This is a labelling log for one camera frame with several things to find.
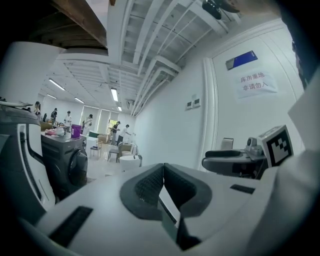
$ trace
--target floor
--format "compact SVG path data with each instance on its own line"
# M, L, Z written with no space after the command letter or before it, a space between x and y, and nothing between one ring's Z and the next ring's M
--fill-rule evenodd
M91 156L88 155L88 168L86 172L86 176L89 180L96 180L122 172L119 160L116 162L116 154L111 154L109 161L107 161L109 150L116 148L118 147L110 144L102 144L101 157L98 157L97 151L94 152L92 150Z

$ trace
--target door frame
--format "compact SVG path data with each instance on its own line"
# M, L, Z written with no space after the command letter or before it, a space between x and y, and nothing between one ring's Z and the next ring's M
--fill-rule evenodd
M260 24L239 33L226 41L222 41L213 51L202 61L204 80L204 125L202 129L202 140L197 160L197 169L208 172L202 166L202 159L207 151L214 150L217 144L219 108L218 108L218 85L213 59L223 52L262 34L279 29L287 28L280 18Z

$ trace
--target white table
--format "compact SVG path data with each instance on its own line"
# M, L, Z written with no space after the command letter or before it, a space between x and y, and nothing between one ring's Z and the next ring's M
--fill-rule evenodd
M98 138L93 138L93 137L88 137L86 138L86 147L85 147L85 152L88 158L90 157L90 148L97 146Z
M127 155L120 157L120 164L122 171L128 171L131 169L138 168L140 166L141 160L137 155Z

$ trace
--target door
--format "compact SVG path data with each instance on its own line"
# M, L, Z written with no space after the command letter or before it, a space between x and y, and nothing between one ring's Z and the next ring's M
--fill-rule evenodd
M270 38L268 34L254 37L213 58L218 91L216 150L220 150L223 138L234 139L233 149L244 149L249 137L279 125L287 126L294 153L303 149L288 116L303 92L298 72L288 59L288 54L294 53L288 53L288 45L284 52ZM226 61L250 51L257 60L227 70Z

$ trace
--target purple container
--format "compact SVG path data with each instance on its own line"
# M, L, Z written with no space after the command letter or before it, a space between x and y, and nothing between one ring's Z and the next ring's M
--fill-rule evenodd
M81 125L72 124L71 125L71 138L77 139L81 134Z

